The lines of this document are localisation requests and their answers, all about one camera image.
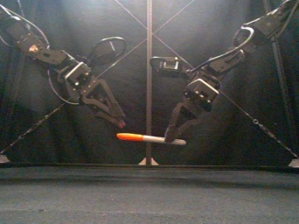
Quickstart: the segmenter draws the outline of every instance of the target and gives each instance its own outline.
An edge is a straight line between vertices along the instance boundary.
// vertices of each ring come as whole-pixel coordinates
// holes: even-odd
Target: vertical pole
[[[263,0],[263,5],[264,5],[266,13],[268,13],[271,11],[268,0]],[[286,70],[284,70],[284,66],[283,66],[282,53],[280,53],[276,37],[272,37],[271,41],[272,41],[272,49],[274,49],[274,55],[275,55],[275,66],[276,66],[276,72],[278,72],[278,79],[279,79],[279,83],[280,83],[280,89],[282,89],[282,95],[283,95],[283,101],[284,101],[286,121],[287,121],[290,136],[291,136],[290,148],[298,149],[298,138],[296,138],[298,133],[296,133],[296,127],[295,127],[295,116],[294,116],[294,112],[292,112],[290,93],[288,93],[288,88],[287,88],[287,83],[286,83]]]
[[[31,14],[29,14],[28,19],[33,22],[36,9],[39,6],[39,1],[32,1],[31,6],[32,6]],[[16,100],[17,100],[17,96],[19,96],[19,90],[20,90],[23,73],[24,73],[24,64],[25,64],[25,58],[27,58],[24,53],[20,52],[19,50],[13,50],[12,55],[13,55],[13,57],[16,55],[20,55],[20,57],[19,57],[17,62],[15,62],[11,58],[11,66],[8,69],[8,74],[12,75],[13,78],[9,78],[9,80],[8,80],[12,82],[12,90],[8,91],[8,93],[11,93],[11,96],[9,96],[9,99],[7,100],[7,103],[4,103],[4,109],[7,110],[7,113],[4,115],[4,125],[3,125],[4,132],[0,135],[1,139],[4,139],[4,145],[8,145],[8,143],[9,143],[9,142],[7,142],[7,139],[8,139],[9,131],[13,127],[12,120],[15,118],[15,104],[16,104]]]
[[[154,5],[152,0],[147,0],[147,94],[146,94],[146,134],[152,135],[152,68],[150,59],[152,58],[152,15]],[[152,164],[152,144],[146,143],[146,165]]]

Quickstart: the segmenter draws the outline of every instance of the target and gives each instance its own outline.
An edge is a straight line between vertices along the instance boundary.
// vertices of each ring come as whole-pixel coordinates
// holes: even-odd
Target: metal pole
[[[152,68],[150,59],[152,58],[154,49],[154,5],[152,0],[147,0],[147,94],[146,94],[146,134],[152,135]],[[146,143],[146,165],[152,164],[152,144]]]
[[[263,5],[266,9],[266,13],[271,11],[270,2],[268,0],[263,0]],[[275,37],[271,38],[272,41],[272,49],[274,49],[274,55],[275,55],[275,66],[276,66],[276,72],[278,72],[278,79],[280,83],[280,89],[282,89],[282,95],[283,95],[283,101],[284,101],[284,113],[286,113],[286,121],[290,131],[290,137],[291,137],[291,145],[290,147],[295,150],[298,149],[298,133],[296,133],[296,127],[295,127],[295,116],[292,112],[292,106],[290,101],[290,93],[286,83],[286,70],[283,66],[283,60],[282,60],[282,53],[279,48],[278,39]]]

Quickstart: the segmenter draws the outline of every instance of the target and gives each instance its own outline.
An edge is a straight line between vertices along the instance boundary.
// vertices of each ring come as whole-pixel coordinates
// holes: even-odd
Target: orange object
[[[143,135],[131,134],[131,133],[117,133],[116,137],[120,140],[127,140],[127,141],[137,141],[137,142],[144,141],[144,136]]]

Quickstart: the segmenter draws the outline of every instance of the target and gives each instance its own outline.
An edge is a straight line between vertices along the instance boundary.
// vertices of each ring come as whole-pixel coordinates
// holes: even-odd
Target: dark background
[[[239,27],[266,12],[262,1],[200,0],[186,7],[190,2],[154,0],[152,23],[155,32],[172,18],[154,34],[196,67],[230,49]],[[280,3],[275,0],[270,2],[272,9]],[[0,1],[0,4],[20,13],[17,1]],[[87,56],[91,47],[104,38],[117,36],[125,39],[127,56],[100,77],[107,80],[124,110],[127,126],[119,129],[105,120],[95,118],[84,106],[68,105],[5,155],[13,162],[139,164],[146,157],[146,143],[119,141],[116,133],[146,133],[147,50],[152,50],[154,56],[175,56],[156,37],[154,49],[147,49],[146,1],[27,0],[21,4],[25,17],[41,28],[51,41],[51,49],[64,50],[73,57]],[[296,13],[279,39],[295,127],[299,105],[298,21]],[[4,149],[61,105],[61,101],[52,92],[45,66],[3,44],[0,50],[0,149]],[[101,74],[103,69],[97,67],[95,73]],[[187,82],[160,77],[156,73],[152,78],[152,135],[162,137]],[[228,72],[222,81],[222,91],[299,153],[296,136],[287,122],[286,101],[270,42],[247,58],[246,63]],[[212,107],[212,111],[202,115],[200,124],[180,136],[187,141],[186,146],[152,144],[152,156],[158,164],[287,165],[291,154],[223,94]]]

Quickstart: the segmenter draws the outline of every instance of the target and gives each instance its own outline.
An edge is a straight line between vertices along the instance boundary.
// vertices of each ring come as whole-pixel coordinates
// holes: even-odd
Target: small white stand
[[[5,164],[5,163],[9,163],[9,159],[7,158],[5,155],[0,155],[0,164]]]
[[[288,166],[291,166],[294,168],[299,168],[299,158],[298,159],[294,159],[292,162],[291,162],[291,164]]]
[[[146,158],[143,159],[143,161],[139,163],[140,165],[146,165]],[[151,161],[151,165],[159,165],[155,160],[152,159]]]

